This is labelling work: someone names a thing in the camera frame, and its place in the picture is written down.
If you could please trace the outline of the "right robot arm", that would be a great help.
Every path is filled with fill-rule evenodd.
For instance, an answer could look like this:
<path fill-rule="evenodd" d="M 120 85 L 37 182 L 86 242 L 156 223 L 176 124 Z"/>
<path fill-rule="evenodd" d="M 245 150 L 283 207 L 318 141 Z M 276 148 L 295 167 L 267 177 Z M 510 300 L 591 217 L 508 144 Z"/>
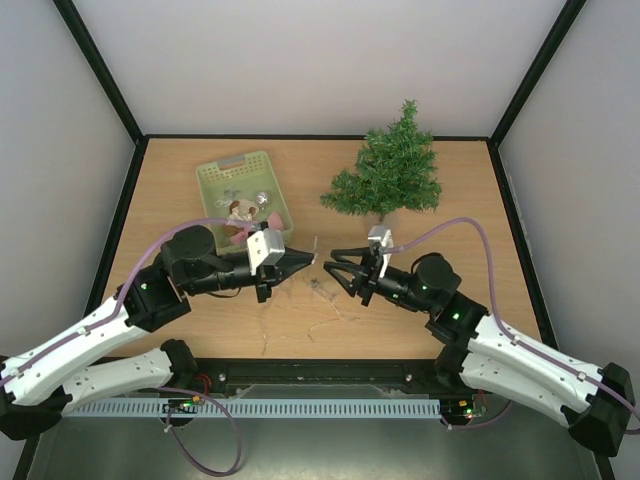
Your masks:
<path fill-rule="evenodd" d="M 334 250 L 323 268 L 363 305 L 379 295 L 427 314 L 427 329 L 444 346 L 434 364 L 443 389 L 498 394 L 556 421 L 588 450 L 618 454 L 635 404 L 623 367 L 578 360 L 499 322 L 459 291 L 460 276 L 439 253 L 423 255 L 403 271 L 389 266 L 377 246 Z"/>

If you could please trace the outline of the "green plastic basket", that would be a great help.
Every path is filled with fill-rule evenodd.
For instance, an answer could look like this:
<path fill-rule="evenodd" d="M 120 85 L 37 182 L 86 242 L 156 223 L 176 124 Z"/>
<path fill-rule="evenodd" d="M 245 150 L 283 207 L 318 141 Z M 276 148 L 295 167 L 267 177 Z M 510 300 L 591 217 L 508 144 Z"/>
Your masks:
<path fill-rule="evenodd" d="M 255 151 L 200 165 L 196 168 L 196 178 L 208 217 L 228 218 L 228 207 L 233 200 L 255 202 L 258 192 L 270 193 L 271 204 L 260 208 L 254 222 L 267 222 L 271 213 L 278 212 L 285 224 L 285 230 L 281 231 L 284 242 L 291 241 L 293 221 L 266 152 Z"/>

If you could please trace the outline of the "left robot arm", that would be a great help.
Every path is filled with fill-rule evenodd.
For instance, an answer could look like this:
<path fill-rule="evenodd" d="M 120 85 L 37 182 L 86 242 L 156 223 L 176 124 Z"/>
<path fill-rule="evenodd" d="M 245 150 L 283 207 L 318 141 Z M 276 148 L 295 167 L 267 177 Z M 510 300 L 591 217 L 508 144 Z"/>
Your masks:
<path fill-rule="evenodd" d="M 182 340 L 128 359 L 102 362 L 118 347 L 188 314 L 189 297 L 254 288 L 258 302 L 310 266 L 314 256 L 285 246 L 266 224 L 249 229 L 244 251 L 217 251 L 210 220 L 173 228 L 142 256 L 116 293 L 42 345 L 1 363 L 1 431 L 24 440 L 104 398 L 157 387 L 187 388 L 198 367 Z"/>

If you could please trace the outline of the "small green christmas tree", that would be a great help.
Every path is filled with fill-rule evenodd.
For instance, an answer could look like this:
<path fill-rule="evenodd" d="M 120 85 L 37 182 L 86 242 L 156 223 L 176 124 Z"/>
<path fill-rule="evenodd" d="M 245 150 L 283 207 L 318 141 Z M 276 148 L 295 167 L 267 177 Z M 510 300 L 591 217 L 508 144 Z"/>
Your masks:
<path fill-rule="evenodd" d="M 418 103 L 405 100 L 400 117 L 386 128 L 371 128 L 352 169 L 333 176 L 320 196 L 322 206 L 349 216 L 382 221 L 406 209 L 434 211 L 440 204 L 433 136 L 417 124 Z"/>

